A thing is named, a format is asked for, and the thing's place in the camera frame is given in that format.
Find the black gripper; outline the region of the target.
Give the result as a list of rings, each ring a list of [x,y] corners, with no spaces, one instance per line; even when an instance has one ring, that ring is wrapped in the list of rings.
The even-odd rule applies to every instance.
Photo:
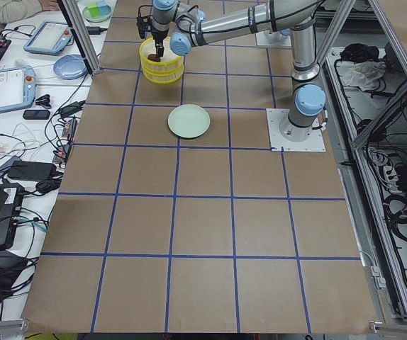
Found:
[[[164,56],[164,44],[163,41],[168,35],[168,30],[158,30],[156,28],[152,29],[152,37],[155,41],[155,56],[163,57]]]

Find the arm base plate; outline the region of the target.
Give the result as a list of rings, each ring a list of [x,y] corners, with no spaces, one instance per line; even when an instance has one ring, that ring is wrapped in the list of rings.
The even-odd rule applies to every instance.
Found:
[[[291,49],[291,37],[289,31],[282,32],[269,32],[262,31],[256,35],[256,43],[258,47],[262,48],[279,48],[290,50]]]
[[[273,152],[326,152],[322,130],[315,118],[310,127],[296,127],[289,121],[289,109],[268,108],[267,127]]]

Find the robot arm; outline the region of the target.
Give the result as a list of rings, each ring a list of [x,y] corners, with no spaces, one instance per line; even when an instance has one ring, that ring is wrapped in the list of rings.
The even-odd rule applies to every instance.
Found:
[[[138,19],[139,34],[151,32],[155,56],[164,54],[164,40],[174,54],[185,56],[204,46],[248,34],[289,30],[293,69],[293,106],[279,125],[283,137],[302,142],[310,135],[313,121],[323,111],[325,92],[316,81],[320,65],[316,59],[315,12],[319,1],[268,1],[220,18],[206,20],[194,6],[180,1],[154,1],[147,19]]]

